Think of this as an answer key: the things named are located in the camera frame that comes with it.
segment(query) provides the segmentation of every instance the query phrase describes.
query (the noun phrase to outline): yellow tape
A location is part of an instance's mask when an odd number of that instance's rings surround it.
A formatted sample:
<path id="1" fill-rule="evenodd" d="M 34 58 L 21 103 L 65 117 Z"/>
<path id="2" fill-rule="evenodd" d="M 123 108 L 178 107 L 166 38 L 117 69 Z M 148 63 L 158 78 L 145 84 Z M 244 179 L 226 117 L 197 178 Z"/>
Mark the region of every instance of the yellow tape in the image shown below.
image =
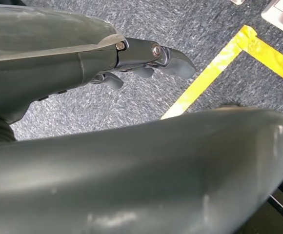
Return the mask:
<path id="1" fill-rule="evenodd" d="M 243 50 L 283 78 L 283 54 L 259 38 Z"/>
<path id="2" fill-rule="evenodd" d="M 161 119 L 184 113 L 242 50 L 283 77 L 283 55 L 257 38 L 254 29 L 244 25 Z"/>

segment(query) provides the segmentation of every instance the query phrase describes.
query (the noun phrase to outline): robotic finger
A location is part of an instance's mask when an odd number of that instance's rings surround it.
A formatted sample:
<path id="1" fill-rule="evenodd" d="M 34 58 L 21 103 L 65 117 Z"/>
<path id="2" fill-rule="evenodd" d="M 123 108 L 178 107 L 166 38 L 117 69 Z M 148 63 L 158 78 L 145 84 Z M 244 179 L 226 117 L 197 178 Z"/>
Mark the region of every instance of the robotic finger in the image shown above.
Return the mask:
<path id="1" fill-rule="evenodd" d="M 21 119 L 30 103 L 52 94 L 88 83 L 119 89 L 123 82 L 112 72 L 147 78 L 154 69 L 183 78 L 195 72 L 180 51 L 126 38 L 104 20 L 0 5 L 0 119 L 9 124 Z"/>

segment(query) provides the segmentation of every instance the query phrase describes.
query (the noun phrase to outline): screw head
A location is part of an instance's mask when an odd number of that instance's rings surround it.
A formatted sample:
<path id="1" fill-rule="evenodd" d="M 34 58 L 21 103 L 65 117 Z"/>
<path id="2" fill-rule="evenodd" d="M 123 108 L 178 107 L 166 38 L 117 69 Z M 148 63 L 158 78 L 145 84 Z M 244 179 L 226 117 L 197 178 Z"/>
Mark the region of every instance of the screw head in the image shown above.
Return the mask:
<path id="1" fill-rule="evenodd" d="M 117 48 L 117 50 L 124 50 L 126 48 L 126 44 L 124 44 L 124 42 L 123 41 L 120 41 L 117 43 L 115 47 Z"/>
<path id="2" fill-rule="evenodd" d="M 151 51 L 152 51 L 152 54 L 156 58 L 161 56 L 161 46 L 157 43 L 152 46 Z"/>

